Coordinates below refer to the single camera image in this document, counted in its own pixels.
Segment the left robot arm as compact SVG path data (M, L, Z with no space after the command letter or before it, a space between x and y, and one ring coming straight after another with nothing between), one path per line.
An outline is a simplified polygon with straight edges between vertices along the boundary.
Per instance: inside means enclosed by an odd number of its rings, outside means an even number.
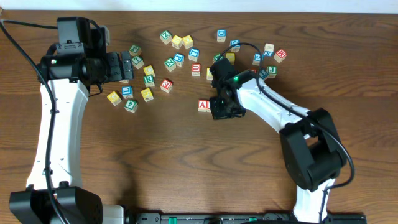
M80 137L90 88L134 78L128 52L107 52L109 30L84 17L60 17L52 44L33 68L40 82L42 117L35 162L9 208L21 223L134 223L120 205L105 205L85 190Z

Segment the red A block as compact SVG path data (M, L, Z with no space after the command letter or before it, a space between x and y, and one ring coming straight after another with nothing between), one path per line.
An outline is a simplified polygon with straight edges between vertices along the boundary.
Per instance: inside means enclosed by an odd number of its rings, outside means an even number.
M208 111L208 100L198 100L198 111L199 112Z

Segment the red I block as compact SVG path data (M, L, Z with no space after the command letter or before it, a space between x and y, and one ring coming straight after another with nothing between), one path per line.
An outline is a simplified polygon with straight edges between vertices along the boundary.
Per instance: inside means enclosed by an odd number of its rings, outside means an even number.
M207 112L211 113L210 101L207 101Z

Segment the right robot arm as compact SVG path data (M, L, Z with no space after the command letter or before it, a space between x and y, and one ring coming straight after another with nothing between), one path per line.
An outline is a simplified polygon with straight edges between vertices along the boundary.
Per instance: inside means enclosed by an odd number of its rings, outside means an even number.
M210 98L213 119L243 117L252 111L270 125L279 134L285 167L297 185L295 219L325 221L330 190L337 187L341 169L353 165L329 112L310 111L286 100L258 74L238 72L225 58L215 62L210 72L217 90Z

